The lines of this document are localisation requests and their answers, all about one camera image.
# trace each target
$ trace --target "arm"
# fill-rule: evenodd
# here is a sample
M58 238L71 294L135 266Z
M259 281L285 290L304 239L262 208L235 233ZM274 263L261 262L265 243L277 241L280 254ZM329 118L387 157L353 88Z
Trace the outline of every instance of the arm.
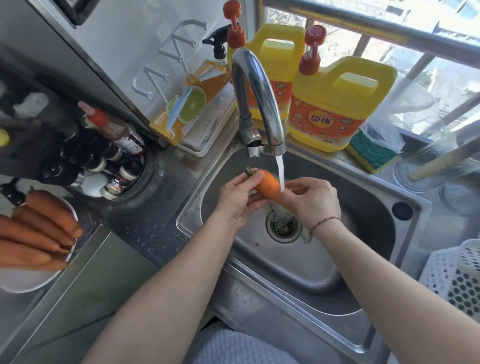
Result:
M313 228L340 216L329 182L300 178L287 183L281 198L299 221ZM399 363L477 363L480 325L328 220L314 230L355 298Z
M84 364L180 363L196 333L237 231L267 200L249 196L263 177L243 173L183 250L115 314Z

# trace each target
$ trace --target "chrome faucet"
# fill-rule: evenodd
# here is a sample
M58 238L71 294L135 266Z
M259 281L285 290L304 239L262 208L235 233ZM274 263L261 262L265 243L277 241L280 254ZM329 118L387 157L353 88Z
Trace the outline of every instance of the chrome faucet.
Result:
M284 154L286 151L285 136L275 94L258 58L245 47L238 48L233 53L232 81L240 115L239 132L247 147L249 157ZM262 137L253 125L245 81L248 81L257 99L258 109L267 134L267 145L262 145Z

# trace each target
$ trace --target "hand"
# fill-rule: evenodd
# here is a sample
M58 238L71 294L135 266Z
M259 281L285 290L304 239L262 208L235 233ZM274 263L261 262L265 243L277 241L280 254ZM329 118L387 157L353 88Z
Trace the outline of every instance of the hand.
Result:
M246 173L235 177L220 189L220 197L215 211L219 212L227 221L233 223L238 231L247 222L248 216L268 203L268 199L261 194L249 195L264 177L262 170L248 177Z
M330 182L300 177L285 182L287 189L280 194L282 200L298 221L308 230L330 216L341 215L336 189Z

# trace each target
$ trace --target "green sponge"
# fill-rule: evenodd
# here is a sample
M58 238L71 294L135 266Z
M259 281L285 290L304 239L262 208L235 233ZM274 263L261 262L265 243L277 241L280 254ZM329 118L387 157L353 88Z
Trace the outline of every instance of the green sponge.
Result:
M359 130L345 150L351 154L368 173L375 173L397 156L394 151L372 142Z

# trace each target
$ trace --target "running water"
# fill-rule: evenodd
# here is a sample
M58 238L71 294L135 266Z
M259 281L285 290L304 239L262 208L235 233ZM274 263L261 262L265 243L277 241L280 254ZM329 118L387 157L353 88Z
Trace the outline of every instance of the running water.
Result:
M283 156L275 156L278 165L278 177L280 179L280 190L285 191L285 174L283 167Z

